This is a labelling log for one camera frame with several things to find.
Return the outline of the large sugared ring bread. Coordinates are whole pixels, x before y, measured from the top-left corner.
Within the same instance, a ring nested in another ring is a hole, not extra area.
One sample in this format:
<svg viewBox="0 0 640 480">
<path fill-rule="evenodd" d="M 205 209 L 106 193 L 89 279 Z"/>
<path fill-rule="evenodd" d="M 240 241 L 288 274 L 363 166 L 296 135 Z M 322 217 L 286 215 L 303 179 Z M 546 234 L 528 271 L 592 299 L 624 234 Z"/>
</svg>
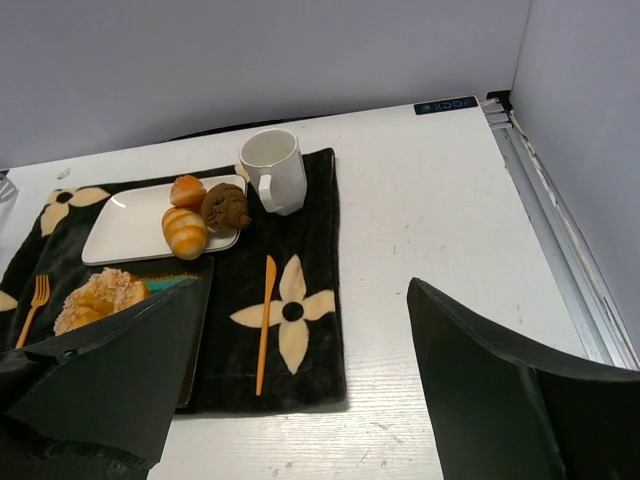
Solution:
<svg viewBox="0 0 640 480">
<path fill-rule="evenodd" d="M 145 283 L 131 273 L 104 268 L 65 298 L 54 323 L 54 334 L 60 336 L 104 319 L 150 296 Z"/>
</svg>

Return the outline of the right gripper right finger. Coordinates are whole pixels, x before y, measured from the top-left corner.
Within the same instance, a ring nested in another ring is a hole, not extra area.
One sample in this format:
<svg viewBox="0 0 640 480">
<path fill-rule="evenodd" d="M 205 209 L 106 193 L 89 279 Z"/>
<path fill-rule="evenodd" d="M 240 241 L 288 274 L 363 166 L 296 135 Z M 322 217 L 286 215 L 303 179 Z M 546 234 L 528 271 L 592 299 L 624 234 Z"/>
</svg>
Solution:
<svg viewBox="0 0 640 480">
<path fill-rule="evenodd" d="M 635 479 L 639 375 L 553 349 L 413 279 L 407 305 L 447 479 Z"/>
</svg>

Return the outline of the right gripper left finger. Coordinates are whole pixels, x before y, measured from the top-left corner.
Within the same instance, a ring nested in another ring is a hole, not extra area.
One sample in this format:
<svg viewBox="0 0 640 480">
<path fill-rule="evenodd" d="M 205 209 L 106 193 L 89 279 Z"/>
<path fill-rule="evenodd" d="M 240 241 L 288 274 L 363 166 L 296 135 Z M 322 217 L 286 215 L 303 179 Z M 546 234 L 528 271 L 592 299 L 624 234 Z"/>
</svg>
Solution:
<svg viewBox="0 0 640 480">
<path fill-rule="evenodd" d="M 2 353 L 2 478 L 147 478 L 178 404 L 200 293 L 200 281 L 185 280 Z"/>
</svg>

